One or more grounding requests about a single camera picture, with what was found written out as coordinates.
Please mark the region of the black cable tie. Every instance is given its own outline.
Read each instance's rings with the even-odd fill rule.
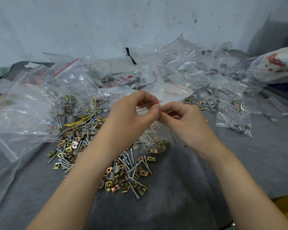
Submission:
[[[134,65],[136,65],[137,63],[134,61],[134,59],[131,57],[131,55],[129,54],[129,48],[126,48],[126,51],[127,51],[127,55],[130,56],[132,62]]]

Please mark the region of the person's left hand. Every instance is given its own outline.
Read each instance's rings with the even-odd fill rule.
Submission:
[[[108,144],[111,147],[110,156],[116,158],[159,118],[160,105],[156,103],[159,103],[159,100],[146,91],[124,96],[114,103],[94,141]],[[146,115],[138,116],[136,108],[143,105],[151,108]]]

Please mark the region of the gray tablecloth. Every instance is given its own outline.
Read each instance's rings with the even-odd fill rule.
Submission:
[[[7,79],[24,64],[15,64]],[[270,197],[288,194],[288,116],[271,123],[263,115],[252,115],[251,138],[215,127],[216,115],[203,114]],[[45,143],[12,164],[0,152],[0,229],[24,229],[61,183],[65,173],[53,170],[54,162],[48,164],[45,156],[54,148]],[[156,163],[150,163],[153,175],[139,180],[148,188],[140,200],[131,190],[116,194],[98,190],[88,229],[212,230],[231,223],[216,175],[204,160],[179,146],[156,157]]]

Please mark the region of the hand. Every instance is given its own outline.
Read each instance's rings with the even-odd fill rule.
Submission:
[[[114,103],[106,122],[96,135],[98,141],[112,147],[112,159],[137,141],[150,124],[159,118],[160,105],[155,104],[158,102],[155,96],[138,91]],[[142,105],[151,108],[146,115],[138,116],[136,108]]]
[[[208,160],[220,143],[195,105],[169,102],[160,108],[158,121],[171,128],[189,147]]]

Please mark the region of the white wall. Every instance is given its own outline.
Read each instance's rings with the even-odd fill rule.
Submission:
[[[0,0],[0,66],[41,52],[123,55],[123,45],[231,41],[251,54],[288,44],[288,0]]]

